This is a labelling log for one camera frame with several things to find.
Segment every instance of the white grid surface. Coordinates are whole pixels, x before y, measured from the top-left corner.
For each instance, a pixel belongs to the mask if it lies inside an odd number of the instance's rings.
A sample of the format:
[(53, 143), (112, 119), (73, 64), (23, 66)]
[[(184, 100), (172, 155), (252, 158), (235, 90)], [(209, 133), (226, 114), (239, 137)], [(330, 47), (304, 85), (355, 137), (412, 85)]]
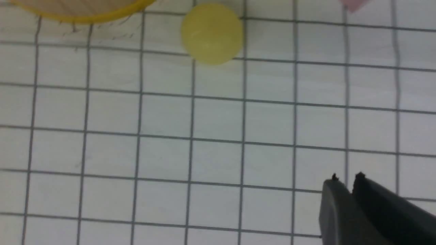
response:
[(2, 243), (320, 245), (333, 172), (436, 214), (433, 0), (222, 0), (218, 67), (180, 45), (202, 2), (72, 28), (0, 0)]

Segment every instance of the yellow sphere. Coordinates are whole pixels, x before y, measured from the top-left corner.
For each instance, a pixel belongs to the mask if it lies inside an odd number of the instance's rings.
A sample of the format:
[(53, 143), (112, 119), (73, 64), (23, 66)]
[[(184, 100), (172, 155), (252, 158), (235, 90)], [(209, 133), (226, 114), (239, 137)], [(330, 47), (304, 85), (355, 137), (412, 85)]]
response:
[(242, 48), (242, 23), (238, 16), (219, 3), (194, 7), (182, 23), (182, 41), (197, 61), (220, 65), (235, 57)]

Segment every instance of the grid line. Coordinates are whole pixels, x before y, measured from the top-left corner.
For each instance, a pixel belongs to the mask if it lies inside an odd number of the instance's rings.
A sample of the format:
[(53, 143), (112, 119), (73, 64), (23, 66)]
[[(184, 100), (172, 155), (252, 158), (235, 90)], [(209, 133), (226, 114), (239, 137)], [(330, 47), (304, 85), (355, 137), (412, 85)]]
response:
[[(342, 21), (344, 24), (348, 22), (347, 19), (347, 7), (342, 8)], [(348, 186), (348, 169), (349, 169), (349, 140), (350, 140), (350, 69), (348, 63), (350, 63), (350, 38), (348, 36), (348, 27), (344, 25), (344, 53), (345, 53), (345, 66), (344, 66), (344, 80), (345, 80), (345, 166), (344, 166), (344, 183)]]
[[(391, 18), (392, 26), (397, 26), (397, 8), (395, 0), (391, 0)], [(401, 64), (401, 56), (398, 45), (398, 32), (396, 29), (392, 30), (392, 46), (395, 52), (395, 67), (399, 67)], [(401, 102), (401, 84), (400, 84), (400, 71), (395, 69), (395, 193), (400, 192), (400, 102)]]
[(27, 179), (26, 179), (26, 199), (24, 203), (24, 219), (23, 219), (23, 234), (21, 236), (21, 244), (24, 245), (26, 241), (26, 228), (27, 228), (27, 212), (29, 209), (29, 192), (30, 192), (30, 170), (32, 165), (32, 152), (33, 152), (33, 135), (34, 135), (34, 125), (35, 125), (35, 110), (36, 110), (36, 84), (38, 83), (38, 61), (39, 61), (39, 46), (38, 46), (38, 35), (41, 30), (41, 17), (38, 18), (37, 29), (35, 32), (34, 46), (35, 46), (35, 74), (34, 74), (34, 88), (33, 88), (33, 98), (32, 98), (32, 118), (30, 126), (30, 139), (29, 139), (29, 159), (27, 164)]
[[(140, 38), (140, 49), (144, 47), (144, 35), (145, 35), (145, 12), (141, 12), (141, 38)], [(138, 105), (138, 134), (136, 136), (136, 155), (135, 155), (135, 180), (133, 185), (133, 207), (132, 207), (132, 227), (130, 230), (130, 245), (134, 244), (135, 241), (135, 221), (136, 221), (136, 200), (138, 197), (138, 172), (139, 172), (139, 161), (140, 161), (140, 147), (141, 147), (141, 124), (142, 124), (142, 92), (144, 81), (144, 69), (143, 69), (143, 52), (139, 55), (139, 105)]]
[(83, 184), (84, 184), (84, 174), (85, 174), (85, 164), (86, 164), (86, 139), (88, 135), (88, 114), (89, 114), (89, 83), (91, 74), (91, 50), (89, 45), (91, 44), (93, 25), (89, 26), (89, 32), (87, 37), (87, 48), (86, 48), (86, 99), (85, 99), (85, 119), (84, 119), (84, 132), (83, 132), (83, 148), (82, 148), (82, 166), (80, 169), (80, 193), (79, 193), (79, 208), (78, 208), (78, 222), (77, 222), (77, 240), (76, 244), (80, 245), (80, 234), (82, 225), (82, 206), (83, 206)]
[[(298, 0), (292, 0), (292, 16), (295, 20), (298, 20)], [(294, 49), (294, 60), (298, 61), (298, 22), (294, 22), (293, 23), (293, 49)], [(294, 189), (294, 191), (292, 192), (292, 197), (291, 197), (291, 234), (294, 234), (295, 232), (295, 195), (296, 195), (296, 166), (297, 166), (297, 148), (296, 148), (296, 144), (297, 144), (297, 132), (298, 132), (298, 125), (297, 125), (297, 116), (298, 116), (298, 106), (297, 106), (297, 102), (298, 102), (298, 63), (295, 62), (294, 66), (294, 76), (293, 76), (293, 96), (294, 96), (294, 112), (293, 112), (293, 121), (294, 121), (294, 125), (293, 125), (293, 152), (292, 152), (292, 188)], [(291, 245), (294, 245), (294, 236), (291, 236), (291, 241), (290, 241)]]
[[(146, 11), (147, 14), (155, 15), (170, 15), (170, 16), (184, 16), (186, 13), (174, 13), (165, 11)], [(289, 20), (280, 18), (265, 18), (265, 17), (240, 17), (241, 20), (257, 20), (257, 21), (267, 21), (267, 22), (282, 22), (282, 23), (302, 23), (302, 24), (320, 24), (320, 25), (333, 25), (333, 26), (347, 26), (347, 27), (363, 27), (363, 28), (374, 28), (374, 29), (386, 29), (386, 30), (401, 30), (401, 31), (419, 31), (419, 32), (436, 32), (436, 29), (428, 28), (412, 28), (412, 27), (397, 27), (397, 26), (384, 26), (384, 25), (369, 25), (369, 24), (351, 24), (343, 22), (332, 22), (332, 21), (318, 21), (318, 20)]]
[[(192, 7), (197, 5), (196, 0), (192, 0)], [(186, 190), (186, 217), (185, 217), (185, 233), (184, 233), (184, 245), (188, 245), (188, 233), (189, 233), (189, 211), (191, 209), (191, 180), (192, 180), (192, 153), (194, 147), (194, 112), (195, 112), (195, 70), (196, 62), (194, 59), (191, 61), (191, 124), (189, 128), (189, 161), (188, 161), (188, 180)]]
[[(14, 125), (0, 125), (0, 128), (10, 128), (10, 129), (31, 129), (28, 126), (14, 126)], [(52, 131), (52, 132), (71, 132), (71, 133), (84, 133), (84, 130), (76, 129), (58, 129), (58, 128), (45, 128), (45, 127), (33, 127), (32, 129), (41, 131)], [(87, 130), (87, 133), (92, 134), (102, 134), (102, 135), (118, 135), (118, 136), (137, 136), (135, 133), (118, 133), (118, 132), (106, 132), (106, 131), (93, 131)], [(166, 135), (150, 135), (141, 134), (141, 137), (146, 138), (159, 138), (159, 139), (174, 139), (174, 140), (190, 140), (190, 137), (180, 137), (180, 136), (166, 136)], [(219, 143), (235, 143), (241, 144), (242, 141), (238, 140), (217, 140), (217, 139), (207, 139), (207, 138), (192, 138), (194, 141), (202, 142), (219, 142)], [(248, 145), (259, 145), (259, 146), (281, 146), (281, 147), (296, 147), (302, 149), (313, 149), (313, 150), (332, 150), (332, 151), (346, 151), (345, 148), (335, 148), (335, 147), (325, 147), (325, 146), (309, 146), (309, 145), (293, 145), (293, 144), (276, 144), (276, 143), (265, 143), (265, 142), (251, 142), (245, 141), (244, 144)], [(436, 158), (436, 154), (420, 154), (420, 153), (403, 153), (403, 152), (389, 152), (389, 151), (378, 151), (378, 150), (361, 150), (361, 149), (348, 149), (349, 152), (358, 153), (373, 153), (373, 154), (385, 154), (385, 155), (400, 155), (409, 157), (427, 157)]]
[[(16, 173), (27, 173), (27, 170), (23, 169), (2, 169), (0, 171), (3, 172), (16, 172)], [(46, 175), (64, 175), (64, 176), (81, 176), (79, 173), (70, 173), (70, 172), (54, 172), (54, 171), (45, 171), (45, 170), (31, 170), (32, 174), (46, 174)], [(240, 187), (240, 184), (227, 184), (227, 183), (219, 183), (219, 182), (203, 182), (203, 181), (187, 181), (187, 180), (171, 180), (171, 179), (155, 179), (155, 178), (135, 178), (135, 177), (123, 177), (123, 176), (111, 176), (111, 175), (99, 175), (99, 174), (84, 174), (85, 177), (89, 178), (101, 178), (101, 179), (115, 179), (115, 180), (140, 180), (140, 181), (148, 181), (148, 182), (163, 182), (163, 183), (179, 183), (179, 184), (198, 184), (198, 185), (210, 185), (210, 186), (224, 186), (224, 187)], [(263, 190), (276, 190), (276, 191), (297, 191), (297, 192), (305, 192), (305, 193), (321, 193), (318, 190), (308, 190), (308, 189), (293, 189), (286, 187), (273, 187), (273, 186), (257, 186), (257, 185), (242, 185), (244, 188), (251, 189), (263, 189)]]
[[(247, 16), (247, 0), (243, 0), (243, 13), (242, 15), (245, 17)], [(248, 23), (246, 19), (243, 19), (243, 43), (242, 43), (242, 128), (241, 128), (241, 137), (242, 137), (242, 143), (241, 143), (241, 173), (239, 176), (239, 209), (238, 209), (238, 245), (241, 245), (242, 242), (242, 209), (243, 209), (243, 201), (244, 201), (244, 171), (245, 171), (245, 127), (246, 127), (246, 115), (247, 115), (247, 74), (248, 74), (248, 67), (247, 67), (247, 60), (245, 59), (247, 57), (247, 35), (248, 35)]]
[[(0, 45), (23, 45), (23, 46), (33, 46), (32, 42), (25, 41), (2, 41), (0, 40)], [(71, 45), (71, 44), (53, 44), (53, 43), (40, 43), (40, 47), (64, 47), (64, 48), (86, 48), (85, 45)], [(116, 48), (116, 47), (107, 47), (107, 46), (91, 46), (92, 50), (112, 50), (112, 51), (126, 51), (126, 52), (141, 52), (140, 49), (134, 48)], [(157, 50), (142, 50), (145, 54), (159, 54), (159, 55), (174, 55), (174, 56), (183, 56), (189, 57), (186, 53), (178, 53), (178, 52), (169, 52), (169, 51), (157, 51)], [(432, 72), (436, 73), (436, 68), (414, 68), (414, 67), (396, 67), (391, 65), (365, 65), (365, 64), (345, 64), (338, 62), (325, 62), (325, 61), (295, 61), (295, 60), (283, 60), (283, 59), (268, 59), (268, 58), (239, 58), (235, 57), (233, 60), (247, 60), (247, 61), (262, 61), (262, 62), (271, 62), (271, 63), (285, 63), (285, 64), (307, 64), (307, 65), (330, 65), (330, 66), (346, 66), (349, 67), (363, 67), (363, 68), (375, 68), (375, 69), (391, 69), (391, 70), (404, 70), (404, 71), (422, 71), (422, 72)]]
[[(0, 82), (0, 86), (34, 87), (35, 85), (33, 85), (33, 84), (19, 84), (19, 83), (12, 83), (12, 82)], [(66, 89), (66, 90), (79, 90), (79, 91), (86, 91), (87, 90), (86, 88), (81, 88), (81, 87), (58, 86), (58, 85), (36, 85), (36, 87), (38, 87), (38, 88)], [(436, 115), (436, 111), (370, 107), (370, 106), (356, 106), (356, 105), (346, 106), (346, 105), (334, 105), (334, 104), (287, 102), (287, 101), (260, 100), (260, 99), (239, 99), (239, 98), (214, 97), (214, 96), (203, 96), (203, 95), (185, 95), (185, 94), (157, 93), (157, 92), (136, 92), (136, 91), (128, 91), (128, 90), (115, 90), (115, 89), (102, 89), (102, 88), (89, 88), (89, 91), (122, 93), (122, 94), (142, 94), (142, 95), (151, 95), (151, 96), (166, 96), (166, 97), (179, 97), (179, 98), (212, 99), (212, 100), (238, 101), (238, 102), (253, 102), (253, 103), (279, 104), (279, 105), (303, 105), (303, 106), (328, 107), (328, 108), (340, 108), (340, 109), (349, 108), (349, 109), (361, 109), (361, 110), (373, 110), (373, 111), (385, 111), (385, 112), (403, 112), (403, 113)]]
[[(21, 213), (13, 212), (0, 212), (0, 215), (5, 216), (23, 216)], [(57, 216), (57, 215), (40, 215), (40, 214), (28, 214), (32, 218), (47, 218), (47, 219), (61, 219), (61, 220), (77, 220), (77, 217), (69, 216)], [(223, 228), (223, 227), (210, 227), (210, 226), (198, 226), (198, 225), (176, 225), (176, 224), (163, 224), (163, 223), (149, 223), (149, 222), (132, 222), (132, 221), (120, 221), (120, 220), (106, 220), (106, 219), (95, 219), (95, 218), (82, 218), (83, 221), (97, 222), (97, 223), (110, 223), (110, 224), (125, 224), (125, 225), (147, 225), (156, 227), (176, 227), (176, 228), (186, 228), (186, 229), (199, 229), (199, 230), (211, 230), (211, 231), (232, 231), (238, 232), (235, 228)], [(244, 233), (255, 233), (255, 234), (266, 234), (266, 235), (281, 235), (281, 236), (296, 236), (296, 237), (306, 237), (306, 238), (320, 238), (319, 235), (312, 234), (291, 234), (285, 232), (275, 232), (275, 231), (258, 231), (258, 230), (248, 230), (242, 229), (241, 232)]]

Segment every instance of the wooden bowl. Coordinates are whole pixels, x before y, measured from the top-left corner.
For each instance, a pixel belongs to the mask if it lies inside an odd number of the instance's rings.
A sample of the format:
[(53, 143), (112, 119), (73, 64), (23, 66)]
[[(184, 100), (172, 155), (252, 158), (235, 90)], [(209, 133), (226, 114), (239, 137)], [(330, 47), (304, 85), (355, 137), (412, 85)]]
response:
[(77, 24), (105, 22), (129, 16), (155, 0), (11, 0), (45, 18)]

